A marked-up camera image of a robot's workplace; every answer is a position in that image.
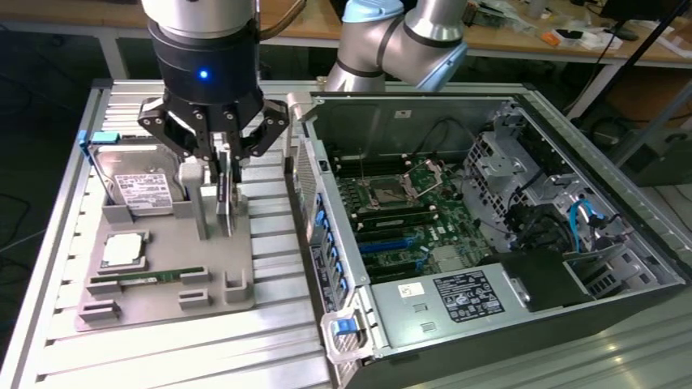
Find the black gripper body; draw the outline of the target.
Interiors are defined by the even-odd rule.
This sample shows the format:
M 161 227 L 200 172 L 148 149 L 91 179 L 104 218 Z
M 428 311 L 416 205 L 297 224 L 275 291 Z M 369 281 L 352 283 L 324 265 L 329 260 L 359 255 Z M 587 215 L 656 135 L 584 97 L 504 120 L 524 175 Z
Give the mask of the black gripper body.
M 196 121 L 193 106 L 209 111 L 212 131 L 227 130 L 225 109 L 232 110 L 241 130 L 264 105 L 256 74 L 256 21 L 249 20 L 236 32 L 215 38 L 176 35 L 153 20 L 148 21 L 148 32 L 168 90 L 165 133 L 187 132 L 169 116 L 175 115 L 191 125 Z

